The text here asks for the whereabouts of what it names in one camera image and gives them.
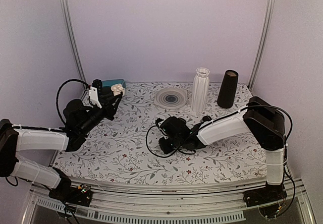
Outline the beige earbud charging case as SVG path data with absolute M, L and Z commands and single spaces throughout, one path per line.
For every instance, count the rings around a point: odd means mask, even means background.
M 126 93 L 126 89 L 121 83 L 112 85 L 111 91 L 113 92 L 114 96 L 125 95 Z

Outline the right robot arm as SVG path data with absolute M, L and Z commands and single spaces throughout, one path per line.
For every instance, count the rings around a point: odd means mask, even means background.
M 180 148 L 194 151 L 231 136 L 252 133 L 265 151 L 267 177 L 263 188 L 244 192 L 244 201 L 247 206 L 255 206 L 287 197 L 283 184 L 287 139 L 285 118 L 280 109 L 261 98 L 254 96 L 242 109 L 215 120 L 205 116 L 193 128 L 178 117 L 157 119 L 155 124 L 164 135 L 158 143 L 165 154 Z

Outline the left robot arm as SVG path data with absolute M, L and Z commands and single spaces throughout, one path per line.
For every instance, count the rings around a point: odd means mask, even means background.
M 88 207 L 92 199 L 90 186 L 72 187 L 71 179 L 56 167 L 46 167 L 19 156 L 24 150 L 57 150 L 74 152 L 80 149 L 90 131 L 104 118 L 113 120 L 123 95 L 118 94 L 99 101 L 90 98 L 92 106 L 80 99 L 71 100 L 63 111 L 65 127 L 58 129 L 14 126 L 8 119 L 1 120 L 1 177 L 9 176 L 47 186 L 49 197 L 62 203 Z

